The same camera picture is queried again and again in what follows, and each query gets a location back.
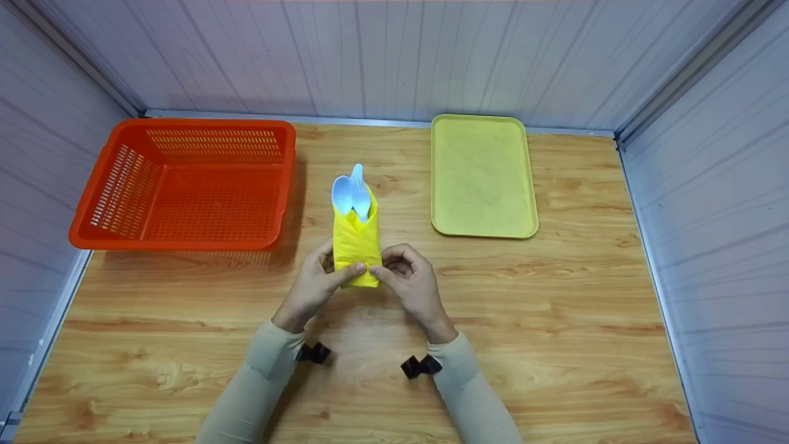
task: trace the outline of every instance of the wood grain surface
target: wood grain surface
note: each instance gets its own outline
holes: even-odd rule
[[[301,257],[331,234],[332,179],[354,162],[382,246],[434,264],[447,312],[528,443],[694,442],[610,139],[529,135],[540,230],[445,237],[430,224],[426,129],[297,125],[282,242],[268,253],[96,252],[28,406],[30,442],[191,442]],[[425,339],[383,288],[338,292],[308,335],[272,442],[457,442]]]

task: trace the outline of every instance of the wall panel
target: wall panel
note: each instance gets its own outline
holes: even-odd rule
[[[21,406],[70,297],[77,250],[66,232],[124,117],[0,2],[0,422]]]
[[[738,0],[36,0],[144,108],[612,130]]]
[[[789,5],[622,155],[703,442],[789,442]]]

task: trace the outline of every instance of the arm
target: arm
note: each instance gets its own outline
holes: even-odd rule
[[[258,442],[282,389],[296,368],[304,334],[261,325],[247,349],[244,363],[208,413],[197,444]]]
[[[441,364],[433,379],[463,442],[523,442],[512,416],[480,372],[466,335],[460,333],[449,344],[429,344],[428,353]]]
[[[428,353],[441,364],[433,378],[452,422],[466,444],[523,442],[518,427],[480,372],[471,344],[452,325],[430,262],[408,244],[381,252],[383,266],[370,273],[399,297],[428,338]]]
[[[247,444],[260,440],[282,390],[296,368],[304,326],[364,264],[335,271],[331,239],[305,257],[274,317],[255,333],[244,363],[208,413],[197,444]]]

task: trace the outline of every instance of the yellow napkin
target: yellow napkin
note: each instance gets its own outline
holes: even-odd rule
[[[364,262],[367,266],[365,274],[343,287],[378,287],[378,280],[370,274],[370,265],[381,265],[381,249],[378,247],[378,202],[369,186],[367,192],[370,194],[371,204],[367,223],[361,223],[353,210],[343,216],[335,208],[335,226],[332,233],[335,269],[355,262]]]

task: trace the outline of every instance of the beige sleeve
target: beige sleeve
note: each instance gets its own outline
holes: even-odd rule
[[[303,333],[288,333],[271,321],[261,325],[249,343],[244,363],[219,395],[195,442],[258,442],[296,368],[302,344]]]
[[[428,353],[441,364],[433,379],[465,444],[523,442],[512,416],[480,372],[463,333],[449,344],[429,344]]]

